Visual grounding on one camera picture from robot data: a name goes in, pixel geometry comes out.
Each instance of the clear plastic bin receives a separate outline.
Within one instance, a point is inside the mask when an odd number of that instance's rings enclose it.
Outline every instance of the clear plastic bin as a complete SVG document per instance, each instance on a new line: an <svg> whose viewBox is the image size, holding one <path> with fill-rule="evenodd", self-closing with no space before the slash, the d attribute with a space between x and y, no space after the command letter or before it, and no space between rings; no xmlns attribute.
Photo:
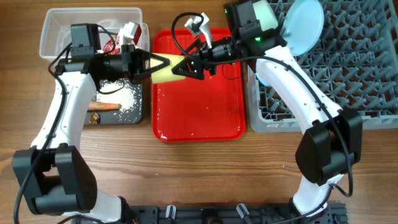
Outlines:
<svg viewBox="0 0 398 224"><path fill-rule="evenodd" d="M148 26L142 23L141 9L136 7L76 7L54 8L47 11L39 55L52 61L72 41L70 25L93 23L103 26L110 32L117 32L128 22L139 23L142 27L138 47L149 51ZM107 34L99 34L101 46L109 40Z"/></svg>

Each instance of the yellow sponge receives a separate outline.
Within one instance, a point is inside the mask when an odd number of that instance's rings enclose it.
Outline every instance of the yellow sponge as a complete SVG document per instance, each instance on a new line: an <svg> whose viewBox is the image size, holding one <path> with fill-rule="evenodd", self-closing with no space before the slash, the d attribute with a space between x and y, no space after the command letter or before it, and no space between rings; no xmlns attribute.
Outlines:
<svg viewBox="0 0 398 224"><path fill-rule="evenodd" d="M157 84L157 83L166 83L166 82L172 82L172 81L177 81L177 80L183 80L186 77L182 75L174 75L172 72L172 68L176 66L178 63L180 63L183 59L184 56L182 55L169 55L169 54L156 54L161 57L168 58L170 60L170 65L160 69L157 72L152 73L152 83ZM154 58L150 59L150 66L154 67L156 65L160 65L162 62L160 60L156 60Z"/></svg>

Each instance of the tabletop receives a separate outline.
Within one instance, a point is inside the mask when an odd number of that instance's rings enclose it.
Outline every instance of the tabletop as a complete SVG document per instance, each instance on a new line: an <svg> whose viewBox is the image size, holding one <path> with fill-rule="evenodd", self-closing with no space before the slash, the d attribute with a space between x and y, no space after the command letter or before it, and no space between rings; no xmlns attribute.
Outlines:
<svg viewBox="0 0 398 224"><path fill-rule="evenodd" d="M14 151L28 149L46 117L55 82L39 57L44 17L53 7L139 7L150 37L170 29L185 11L206 12L211 27L227 27L219 0L56 1L0 3L0 223L12 222L19 185ZM150 85L144 87L144 120L134 126L84 127L81 154L98 188L131 205L261 205L288 202L301 173L295 151L301 133L259 134L250 128L236 141L164 144L154 137ZM353 166L354 195L334 191L347 204L350 223L398 222L398 130L363 131L361 161ZM341 186L348 188L345 177ZM62 217L30 213L22 201L21 223L56 223Z"/></svg>

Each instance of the metal mesh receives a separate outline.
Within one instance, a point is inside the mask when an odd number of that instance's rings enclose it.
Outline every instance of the metal mesh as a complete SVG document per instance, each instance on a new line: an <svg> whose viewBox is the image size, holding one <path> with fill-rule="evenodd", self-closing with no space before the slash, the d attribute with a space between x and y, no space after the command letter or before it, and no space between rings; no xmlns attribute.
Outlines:
<svg viewBox="0 0 398 224"><path fill-rule="evenodd" d="M292 5L268 1L279 22ZM398 19L391 0L321 1L325 25L314 48L296 61L330 99L363 116L398 115ZM294 118L271 87L259 84L265 119Z"/></svg>

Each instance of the robotic arm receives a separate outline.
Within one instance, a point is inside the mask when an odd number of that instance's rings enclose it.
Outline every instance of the robotic arm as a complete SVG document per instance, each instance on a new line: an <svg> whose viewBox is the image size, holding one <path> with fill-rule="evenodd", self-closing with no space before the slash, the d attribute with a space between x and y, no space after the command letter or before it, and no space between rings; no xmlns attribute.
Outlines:
<svg viewBox="0 0 398 224"><path fill-rule="evenodd" d="M176 75L202 80L205 70L215 75L217 65L244 60L275 88L298 119L303 133L296 152L296 161L303 177L298 192L292 198L291 207L296 216L313 220L327 209L325 199L331 191L330 184L336 184L351 169L351 165L347 164L355 164L360 160L362 120L355 111L343 111L309 79L286 47L286 41L279 35L280 27L272 23L270 26L264 24L264 18L256 9L262 1L240 1L225 5L233 35L218 41L211 38L206 26L208 18L204 14L193 15L185 27L195 36L204 33L206 43L189 55L174 38L177 47L187 57L172 71ZM177 20L178 17L173 23L172 33ZM99 90L100 80L126 77L131 82L139 81L165 68L170 62L137 49L134 45L122 45L120 55L96 54L100 44L98 26L94 24L72 25L71 32L72 57L61 59L55 69L56 76L66 87L65 106L57 127L49 136L48 130L56 118L63 94L59 82L45 123L30 150L14 154L14 172L19 184L23 185L27 174L33 169L24 192L33 214L83 215L94 222L139 223L137 214L125 199L97 189L93 173L78 152L81 130L86 109L96 90ZM146 68L145 64L150 58L156 58L162 64ZM48 138L50 143L42 148ZM348 157L339 141L347 145ZM43 151L40 165L32 167L40 151ZM58 176L46 177L43 174L51 167L57 167ZM238 205L237 210L246 223L251 223L249 212L243 204ZM176 218L176 211L175 207L168 207L165 211L171 223ZM209 213L209 216L215 216L211 211Z"/></svg>

